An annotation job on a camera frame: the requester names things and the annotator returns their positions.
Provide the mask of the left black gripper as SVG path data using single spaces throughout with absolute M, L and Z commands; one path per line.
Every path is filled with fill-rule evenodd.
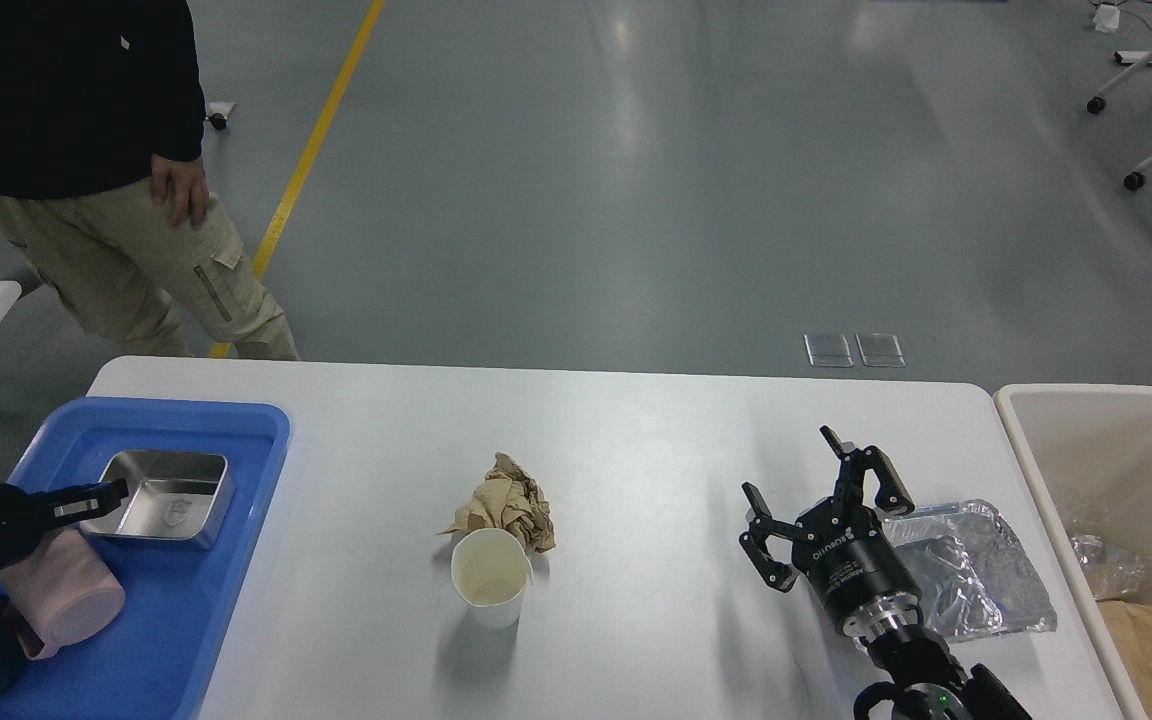
M 45 520 L 78 523 L 105 518 L 122 507 L 126 497 L 126 479 L 51 488 L 36 497 L 23 488 L 0 486 L 0 570 L 31 555 L 45 533 Z

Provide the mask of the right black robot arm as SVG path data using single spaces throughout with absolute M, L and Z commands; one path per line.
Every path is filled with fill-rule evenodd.
M 887 674 L 856 696 L 852 715 L 890 705 L 895 719 L 1025 719 L 1028 711 L 982 664 L 961 665 L 925 623 L 922 588 L 884 535 L 882 520 L 914 500 L 881 448 L 841 441 L 820 429 L 838 457 L 831 495 L 796 520 L 774 518 L 760 488 L 742 483 L 748 529 L 738 538 L 760 579 L 787 593 L 805 578 L 835 632 L 858 641 Z

